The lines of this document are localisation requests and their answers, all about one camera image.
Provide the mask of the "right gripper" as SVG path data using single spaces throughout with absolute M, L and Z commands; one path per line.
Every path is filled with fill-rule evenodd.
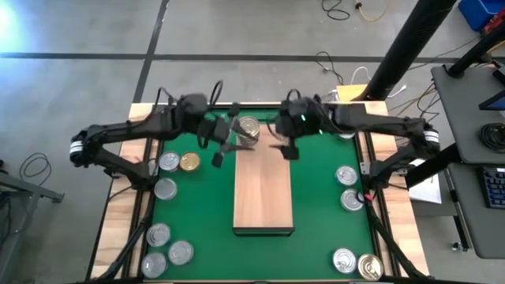
M 318 115 L 310 98 L 283 100 L 275 119 L 275 131 L 288 138 L 297 139 L 318 133 Z M 271 144 L 270 148 L 290 151 L 289 144 Z

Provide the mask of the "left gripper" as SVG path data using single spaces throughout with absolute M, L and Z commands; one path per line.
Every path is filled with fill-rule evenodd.
M 233 117 L 231 121 L 226 121 L 224 118 L 216 116 L 213 119 L 203 118 L 196 129 L 196 138 L 199 145 L 208 145 L 212 140 L 221 144 L 219 146 L 220 153 L 228 153 L 232 151 L 253 151 L 254 148 L 240 145 L 228 144 L 230 132 L 234 131 L 240 136 L 252 137 L 240 125 L 239 117 Z

